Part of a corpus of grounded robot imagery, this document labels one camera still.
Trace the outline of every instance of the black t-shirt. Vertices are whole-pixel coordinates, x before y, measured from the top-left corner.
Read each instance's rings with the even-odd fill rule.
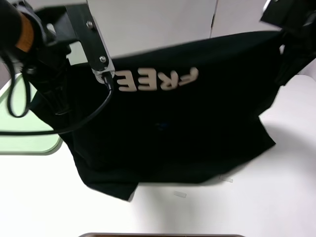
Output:
[[[271,148],[258,116],[279,89],[280,45],[279,32],[251,32],[114,59],[108,106],[61,135],[83,182],[127,200],[139,182],[201,183]],[[71,73],[69,114],[54,115],[38,93],[33,100],[54,129],[87,117],[107,96],[87,64]]]

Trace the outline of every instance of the screw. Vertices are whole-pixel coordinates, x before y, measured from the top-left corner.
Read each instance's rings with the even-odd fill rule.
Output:
[[[90,29],[90,30],[93,29],[93,24],[91,21],[87,21],[86,25],[87,25],[88,29]]]
[[[105,56],[100,57],[101,63],[105,63],[107,61],[107,58]]]
[[[36,74],[36,72],[37,72],[37,69],[36,69],[35,66],[30,66],[30,67],[26,70],[26,73],[27,73],[27,74],[30,74],[30,75],[34,75],[34,74]]]

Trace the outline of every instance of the black wire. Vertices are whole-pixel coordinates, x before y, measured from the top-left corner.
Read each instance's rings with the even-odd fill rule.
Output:
[[[10,76],[11,76],[11,86],[10,86],[10,90],[9,90],[9,96],[8,97],[8,110],[9,112],[11,111],[12,113],[10,113],[12,116],[14,116],[15,118],[21,118],[23,116],[25,116],[27,114],[27,112],[30,109],[30,103],[31,103],[31,90],[30,90],[30,84],[28,81],[24,80],[24,84],[25,84],[25,88],[26,88],[26,107],[24,112],[22,113],[22,115],[20,116],[16,116],[12,109],[11,109],[11,99],[12,99],[12,95],[10,95],[10,93],[13,93],[13,89],[15,86],[15,71],[14,71],[14,66],[13,63],[11,62],[10,58],[5,55],[2,56],[2,59],[4,60],[4,62],[7,64],[8,68],[9,68],[9,72],[10,72]],[[104,100],[104,102],[92,113],[90,114],[88,117],[84,118],[83,120],[81,120],[80,122],[70,125],[67,128],[63,128],[63,129],[59,129],[59,130],[51,130],[51,131],[37,131],[37,132],[28,132],[28,131],[21,131],[21,132],[14,132],[14,131],[0,131],[0,136],[39,136],[39,135],[52,135],[52,134],[64,134],[64,133],[68,133],[68,132],[72,132],[74,130],[77,130],[79,128],[81,128],[83,125],[85,125],[87,122],[89,122],[90,120],[92,120],[93,118],[95,118],[109,103],[109,101],[112,98],[113,95],[113,79],[111,77],[111,75],[109,75],[108,78],[106,78],[106,87],[109,91],[109,94],[107,96],[107,98]]]

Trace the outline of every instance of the green cutting mat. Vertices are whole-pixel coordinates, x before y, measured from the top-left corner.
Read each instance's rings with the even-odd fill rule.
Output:
[[[32,98],[36,89],[31,86]],[[12,117],[6,108],[8,90],[0,95],[0,130],[10,131],[43,131],[52,130],[50,126],[37,118],[33,112],[23,118]],[[25,107],[25,87],[22,76],[16,80],[12,98],[13,110],[21,114]],[[44,136],[0,136],[0,155],[48,155],[59,149],[62,140],[58,135]]]

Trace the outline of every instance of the white letter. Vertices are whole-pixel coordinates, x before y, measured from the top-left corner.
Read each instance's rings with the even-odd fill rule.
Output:
[[[198,69],[197,68],[191,68],[189,75],[184,75],[180,77],[181,82],[179,82],[179,86],[183,86],[185,84],[191,83],[198,79]]]
[[[122,76],[125,77],[125,79],[118,79],[117,82],[119,85],[127,85],[127,86],[120,86],[118,89],[120,91],[137,91],[137,88],[134,83],[133,75],[132,72],[127,70],[127,71],[118,71],[115,72],[116,76]]]
[[[157,77],[156,77],[156,70],[153,68],[139,68],[138,69],[139,75],[148,76],[147,78],[139,78],[138,82],[140,84],[146,85],[139,85],[139,90],[157,90]]]
[[[179,76],[177,72],[172,71],[170,75],[171,78],[167,77],[164,73],[158,73],[158,78],[162,80],[162,84],[160,85],[160,87],[163,90],[173,90],[178,86]]]

